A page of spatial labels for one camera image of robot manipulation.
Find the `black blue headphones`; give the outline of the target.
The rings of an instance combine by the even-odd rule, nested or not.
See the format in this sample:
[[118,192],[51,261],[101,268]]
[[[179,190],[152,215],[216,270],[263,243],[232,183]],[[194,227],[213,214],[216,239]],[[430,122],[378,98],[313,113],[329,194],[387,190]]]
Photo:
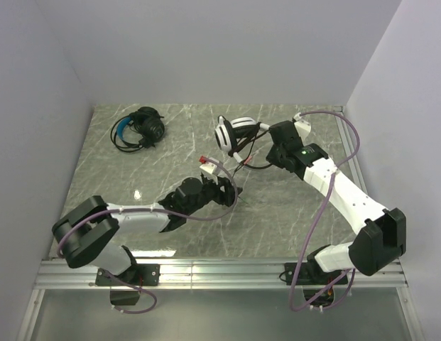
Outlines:
[[[117,149],[124,153],[133,153],[143,148],[154,147],[165,134],[163,116],[153,107],[140,107],[136,111],[120,118],[111,128],[110,139]],[[125,140],[124,130],[131,127],[141,136],[136,143]]]

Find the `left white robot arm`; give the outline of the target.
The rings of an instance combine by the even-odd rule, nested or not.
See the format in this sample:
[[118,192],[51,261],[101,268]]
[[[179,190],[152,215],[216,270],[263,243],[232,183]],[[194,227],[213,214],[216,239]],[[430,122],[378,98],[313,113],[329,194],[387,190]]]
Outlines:
[[112,243],[119,232],[168,233],[194,220],[207,204],[233,208],[242,188],[228,178],[186,178],[162,200],[151,205],[120,206],[93,195],[52,227],[58,255],[71,269],[93,265],[105,274],[132,282],[138,272],[130,249]]

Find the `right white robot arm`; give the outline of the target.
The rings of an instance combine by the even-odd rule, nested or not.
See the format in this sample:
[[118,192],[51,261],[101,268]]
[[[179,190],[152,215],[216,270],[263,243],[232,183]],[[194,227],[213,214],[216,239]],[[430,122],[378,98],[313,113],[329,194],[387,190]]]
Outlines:
[[401,210],[389,210],[370,198],[317,144],[303,144],[294,121],[274,124],[268,131],[273,145],[267,161],[324,195],[355,234],[352,242],[327,245],[309,254],[303,262],[308,276],[318,281],[347,269],[372,276],[405,254],[406,217]]

